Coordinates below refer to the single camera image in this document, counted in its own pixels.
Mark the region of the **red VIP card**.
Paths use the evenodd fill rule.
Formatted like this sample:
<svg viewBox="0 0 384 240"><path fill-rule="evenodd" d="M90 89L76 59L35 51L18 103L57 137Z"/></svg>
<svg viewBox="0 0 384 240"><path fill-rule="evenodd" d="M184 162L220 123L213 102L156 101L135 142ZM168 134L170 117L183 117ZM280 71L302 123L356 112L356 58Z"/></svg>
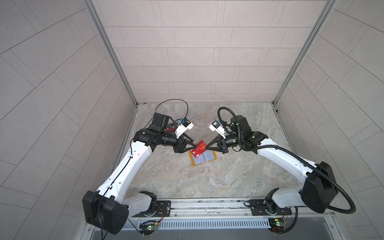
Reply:
<svg viewBox="0 0 384 240"><path fill-rule="evenodd" d="M200 142L198 142L197 144L196 144L196 148L195 149L193 149L193 150L190 150L190 153L195 157L195 158L197 158L197 157L199 157L200 155L202 155L205 151L206 151L206 146L207 146L207 144L203 141L203 140L201 140Z"/></svg>

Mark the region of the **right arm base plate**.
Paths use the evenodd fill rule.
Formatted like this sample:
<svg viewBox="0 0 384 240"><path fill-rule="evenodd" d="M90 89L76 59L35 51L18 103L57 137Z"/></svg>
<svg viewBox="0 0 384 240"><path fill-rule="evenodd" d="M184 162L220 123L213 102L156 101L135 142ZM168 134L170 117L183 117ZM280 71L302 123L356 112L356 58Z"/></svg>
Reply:
<svg viewBox="0 0 384 240"><path fill-rule="evenodd" d="M251 209L253 216L283 216L292 215L291 208L279 208L273 201L253 199L244 202Z"/></svg>

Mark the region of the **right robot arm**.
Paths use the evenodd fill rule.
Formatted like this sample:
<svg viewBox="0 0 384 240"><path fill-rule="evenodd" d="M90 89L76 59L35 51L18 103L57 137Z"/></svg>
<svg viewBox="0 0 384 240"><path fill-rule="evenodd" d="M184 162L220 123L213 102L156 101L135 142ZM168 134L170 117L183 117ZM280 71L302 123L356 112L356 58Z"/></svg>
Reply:
<svg viewBox="0 0 384 240"><path fill-rule="evenodd" d="M235 122L235 118L231 119L230 127L233 131L231 134L224 129L221 122L212 122L209 128L217 132L218 136L207 144L206 149L225 154L230 148L239 146L242 150L251 150L271 160L298 179L300 182L298 187L276 188L265 197L264 205L270 215L276 214L278 208L286 207L308 207L316 213L324 213L338 194L338 190L311 168L315 167L334 180L332 168L325 163L316 165L313 161L300 162L292 152L280 150L279 145L267 135L252 131L246 118L239 115L237 119L239 123Z"/></svg>

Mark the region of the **yellow leather card holder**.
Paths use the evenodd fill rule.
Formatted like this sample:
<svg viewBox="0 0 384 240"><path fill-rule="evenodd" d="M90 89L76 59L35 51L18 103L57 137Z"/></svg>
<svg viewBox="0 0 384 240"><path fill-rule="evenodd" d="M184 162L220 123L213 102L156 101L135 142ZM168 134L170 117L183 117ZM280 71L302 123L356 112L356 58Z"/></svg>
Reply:
<svg viewBox="0 0 384 240"><path fill-rule="evenodd" d="M194 157L194 155L191 152L189 152L189 155L190 155L191 163L193 167L196 167L211 161L215 161L218 159L216 156L216 152L214 151L205 151L198 157Z"/></svg>

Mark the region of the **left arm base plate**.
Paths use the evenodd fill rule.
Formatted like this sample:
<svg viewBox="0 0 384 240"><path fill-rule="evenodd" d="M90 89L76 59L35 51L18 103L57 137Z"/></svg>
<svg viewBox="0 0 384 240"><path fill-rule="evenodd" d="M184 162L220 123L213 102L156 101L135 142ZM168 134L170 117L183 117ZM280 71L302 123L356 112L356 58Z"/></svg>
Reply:
<svg viewBox="0 0 384 240"><path fill-rule="evenodd" d="M171 211L171 201L157 201L156 206L139 214L134 215L134 218L143 217L143 218L162 218L169 217Z"/></svg>

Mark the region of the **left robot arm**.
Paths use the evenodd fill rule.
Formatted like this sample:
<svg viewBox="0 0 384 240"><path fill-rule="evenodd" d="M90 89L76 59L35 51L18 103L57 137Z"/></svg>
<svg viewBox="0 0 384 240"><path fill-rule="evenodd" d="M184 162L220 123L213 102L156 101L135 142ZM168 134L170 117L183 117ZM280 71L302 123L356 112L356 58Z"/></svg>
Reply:
<svg viewBox="0 0 384 240"><path fill-rule="evenodd" d="M88 224L116 235L129 218L137 214L152 216L157 212L155 194L140 191L130 198L125 195L138 170L157 146L170 146L179 154L197 147L186 134L194 125L184 118L169 130L170 120L169 116L154 113L152 123L136 132L129 151L107 180L96 191L87 191L82 203Z"/></svg>

